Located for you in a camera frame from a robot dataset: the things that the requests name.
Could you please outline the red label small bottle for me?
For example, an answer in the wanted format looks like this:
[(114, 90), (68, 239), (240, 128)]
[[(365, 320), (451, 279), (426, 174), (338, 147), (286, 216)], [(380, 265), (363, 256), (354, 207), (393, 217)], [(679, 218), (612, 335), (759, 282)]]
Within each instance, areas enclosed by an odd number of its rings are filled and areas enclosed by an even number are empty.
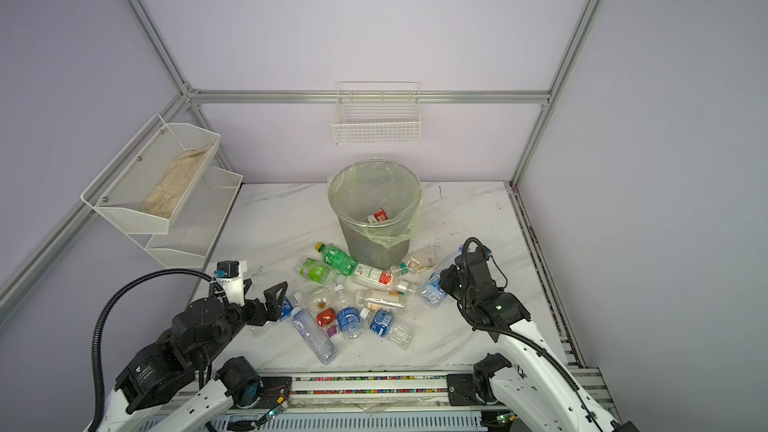
[(329, 337), (339, 332), (337, 313), (333, 307), (333, 295), (327, 288), (316, 287), (311, 290), (306, 299), (306, 305), (317, 324)]

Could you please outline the purple label clear bottle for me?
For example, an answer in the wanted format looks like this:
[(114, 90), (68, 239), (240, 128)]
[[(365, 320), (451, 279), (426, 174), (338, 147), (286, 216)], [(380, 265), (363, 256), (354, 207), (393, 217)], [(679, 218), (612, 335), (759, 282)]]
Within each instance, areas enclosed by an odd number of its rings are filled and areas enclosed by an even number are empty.
[(335, 345), (310, 312), (301, 307), (295, 308), (291, 313), (291, 323), (323, 365), (329, 365), (336, 358)]

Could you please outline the red cap water bottle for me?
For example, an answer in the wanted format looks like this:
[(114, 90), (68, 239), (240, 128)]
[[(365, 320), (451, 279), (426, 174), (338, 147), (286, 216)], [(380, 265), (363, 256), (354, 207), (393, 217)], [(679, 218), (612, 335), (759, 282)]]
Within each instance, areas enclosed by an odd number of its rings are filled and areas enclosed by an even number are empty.
[(387, 222), (391, 219), (390, 212), (387, 208), (381, 207), (371, 214), (366, 216), (366, 220), (369, 224), (375, 225)]

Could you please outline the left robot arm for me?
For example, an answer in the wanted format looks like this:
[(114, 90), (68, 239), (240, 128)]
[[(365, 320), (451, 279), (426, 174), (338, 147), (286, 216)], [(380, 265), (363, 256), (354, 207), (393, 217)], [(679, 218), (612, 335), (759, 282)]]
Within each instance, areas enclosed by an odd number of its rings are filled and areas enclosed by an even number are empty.
[(177, 314), (172, 326), (149, 346), (136, 353), (118, 376), (114, 390), (126, 395), (126, 411), (133, 413), (155, 405), (163, 405), (202, 373), (204, 377), (224, 377), (234, 386), (234, 404), (250, 406), (262, 393), (260, 376), (245, 359), (225, 365), (214, 373), (212, 363), (243, 327), (261, 327), (276, 322), (282, 313), (287, 291), (285, 281), (264, 291), (263, 302), (247, 299), (236, 305), (226, 296), (216, 278), (201, 271), (184, 268), (163, 269), (145, 274), (121, 289), (107, 302), (99, 314), (91, 343), (91, 367), (94, 383), (95, 411), (88, 426), (95, 431), (106, 423), (107, 394), (102, 367), (102, 342), (106, 321), (119, 299), (130, 290), (152, 279), (188, 275), (209, 284), (210, 295), (191, 303)]

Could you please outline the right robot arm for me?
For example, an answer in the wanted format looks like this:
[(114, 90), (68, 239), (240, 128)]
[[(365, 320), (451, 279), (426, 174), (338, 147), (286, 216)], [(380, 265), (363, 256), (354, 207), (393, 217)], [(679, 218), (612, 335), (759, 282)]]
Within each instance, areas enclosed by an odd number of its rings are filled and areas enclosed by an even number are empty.
[(531, 431), (635, 431), (632, 422), (619, 421), (583, 389), (528, 309), (491, 277), (492, 260), (489, 249), (470, 237), (439, 278), (461, 317), (495, 344), (473, 365), (476, 396), (505, 406)]

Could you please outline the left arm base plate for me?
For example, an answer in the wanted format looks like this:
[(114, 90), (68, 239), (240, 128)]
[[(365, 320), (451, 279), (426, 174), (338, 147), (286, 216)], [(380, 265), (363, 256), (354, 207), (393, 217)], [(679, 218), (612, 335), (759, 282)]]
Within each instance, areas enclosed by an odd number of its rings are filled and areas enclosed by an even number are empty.
[(225, 389), (225, 396), (232, 399), (233, 408), (271, 409), (278, 400), (288, 399), (293, 379), (290, 376), (260, 376), (232, 384)]

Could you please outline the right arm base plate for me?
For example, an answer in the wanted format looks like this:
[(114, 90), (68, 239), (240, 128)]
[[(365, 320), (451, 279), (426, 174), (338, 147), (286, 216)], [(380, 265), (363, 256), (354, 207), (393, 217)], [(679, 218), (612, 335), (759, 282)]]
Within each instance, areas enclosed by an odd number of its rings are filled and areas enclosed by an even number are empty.
[(491, 406), (496, 399), (484, 397), (474, 382), (472, 374), (448, 374), (446, 376), (448, 402), (451, 406)]

